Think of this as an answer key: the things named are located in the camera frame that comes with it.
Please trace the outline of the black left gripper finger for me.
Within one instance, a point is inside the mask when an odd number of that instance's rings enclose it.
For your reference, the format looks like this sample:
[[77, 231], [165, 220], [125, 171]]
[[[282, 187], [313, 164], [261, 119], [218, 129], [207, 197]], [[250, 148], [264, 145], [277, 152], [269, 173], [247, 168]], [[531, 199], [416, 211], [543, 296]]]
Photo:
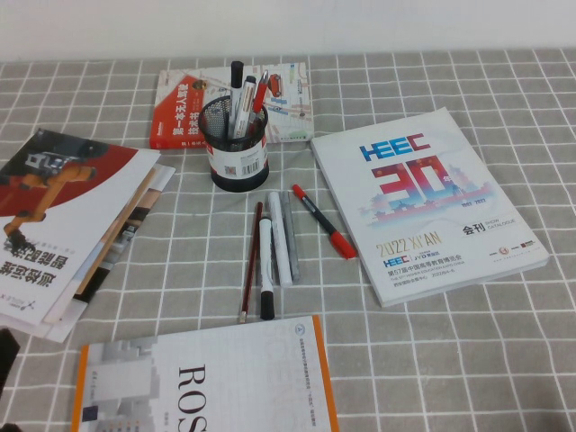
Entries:
[[9, 328], [0, 331], [0, 393], [3, 393], [8, 375], [19, 353], [20, 344]]

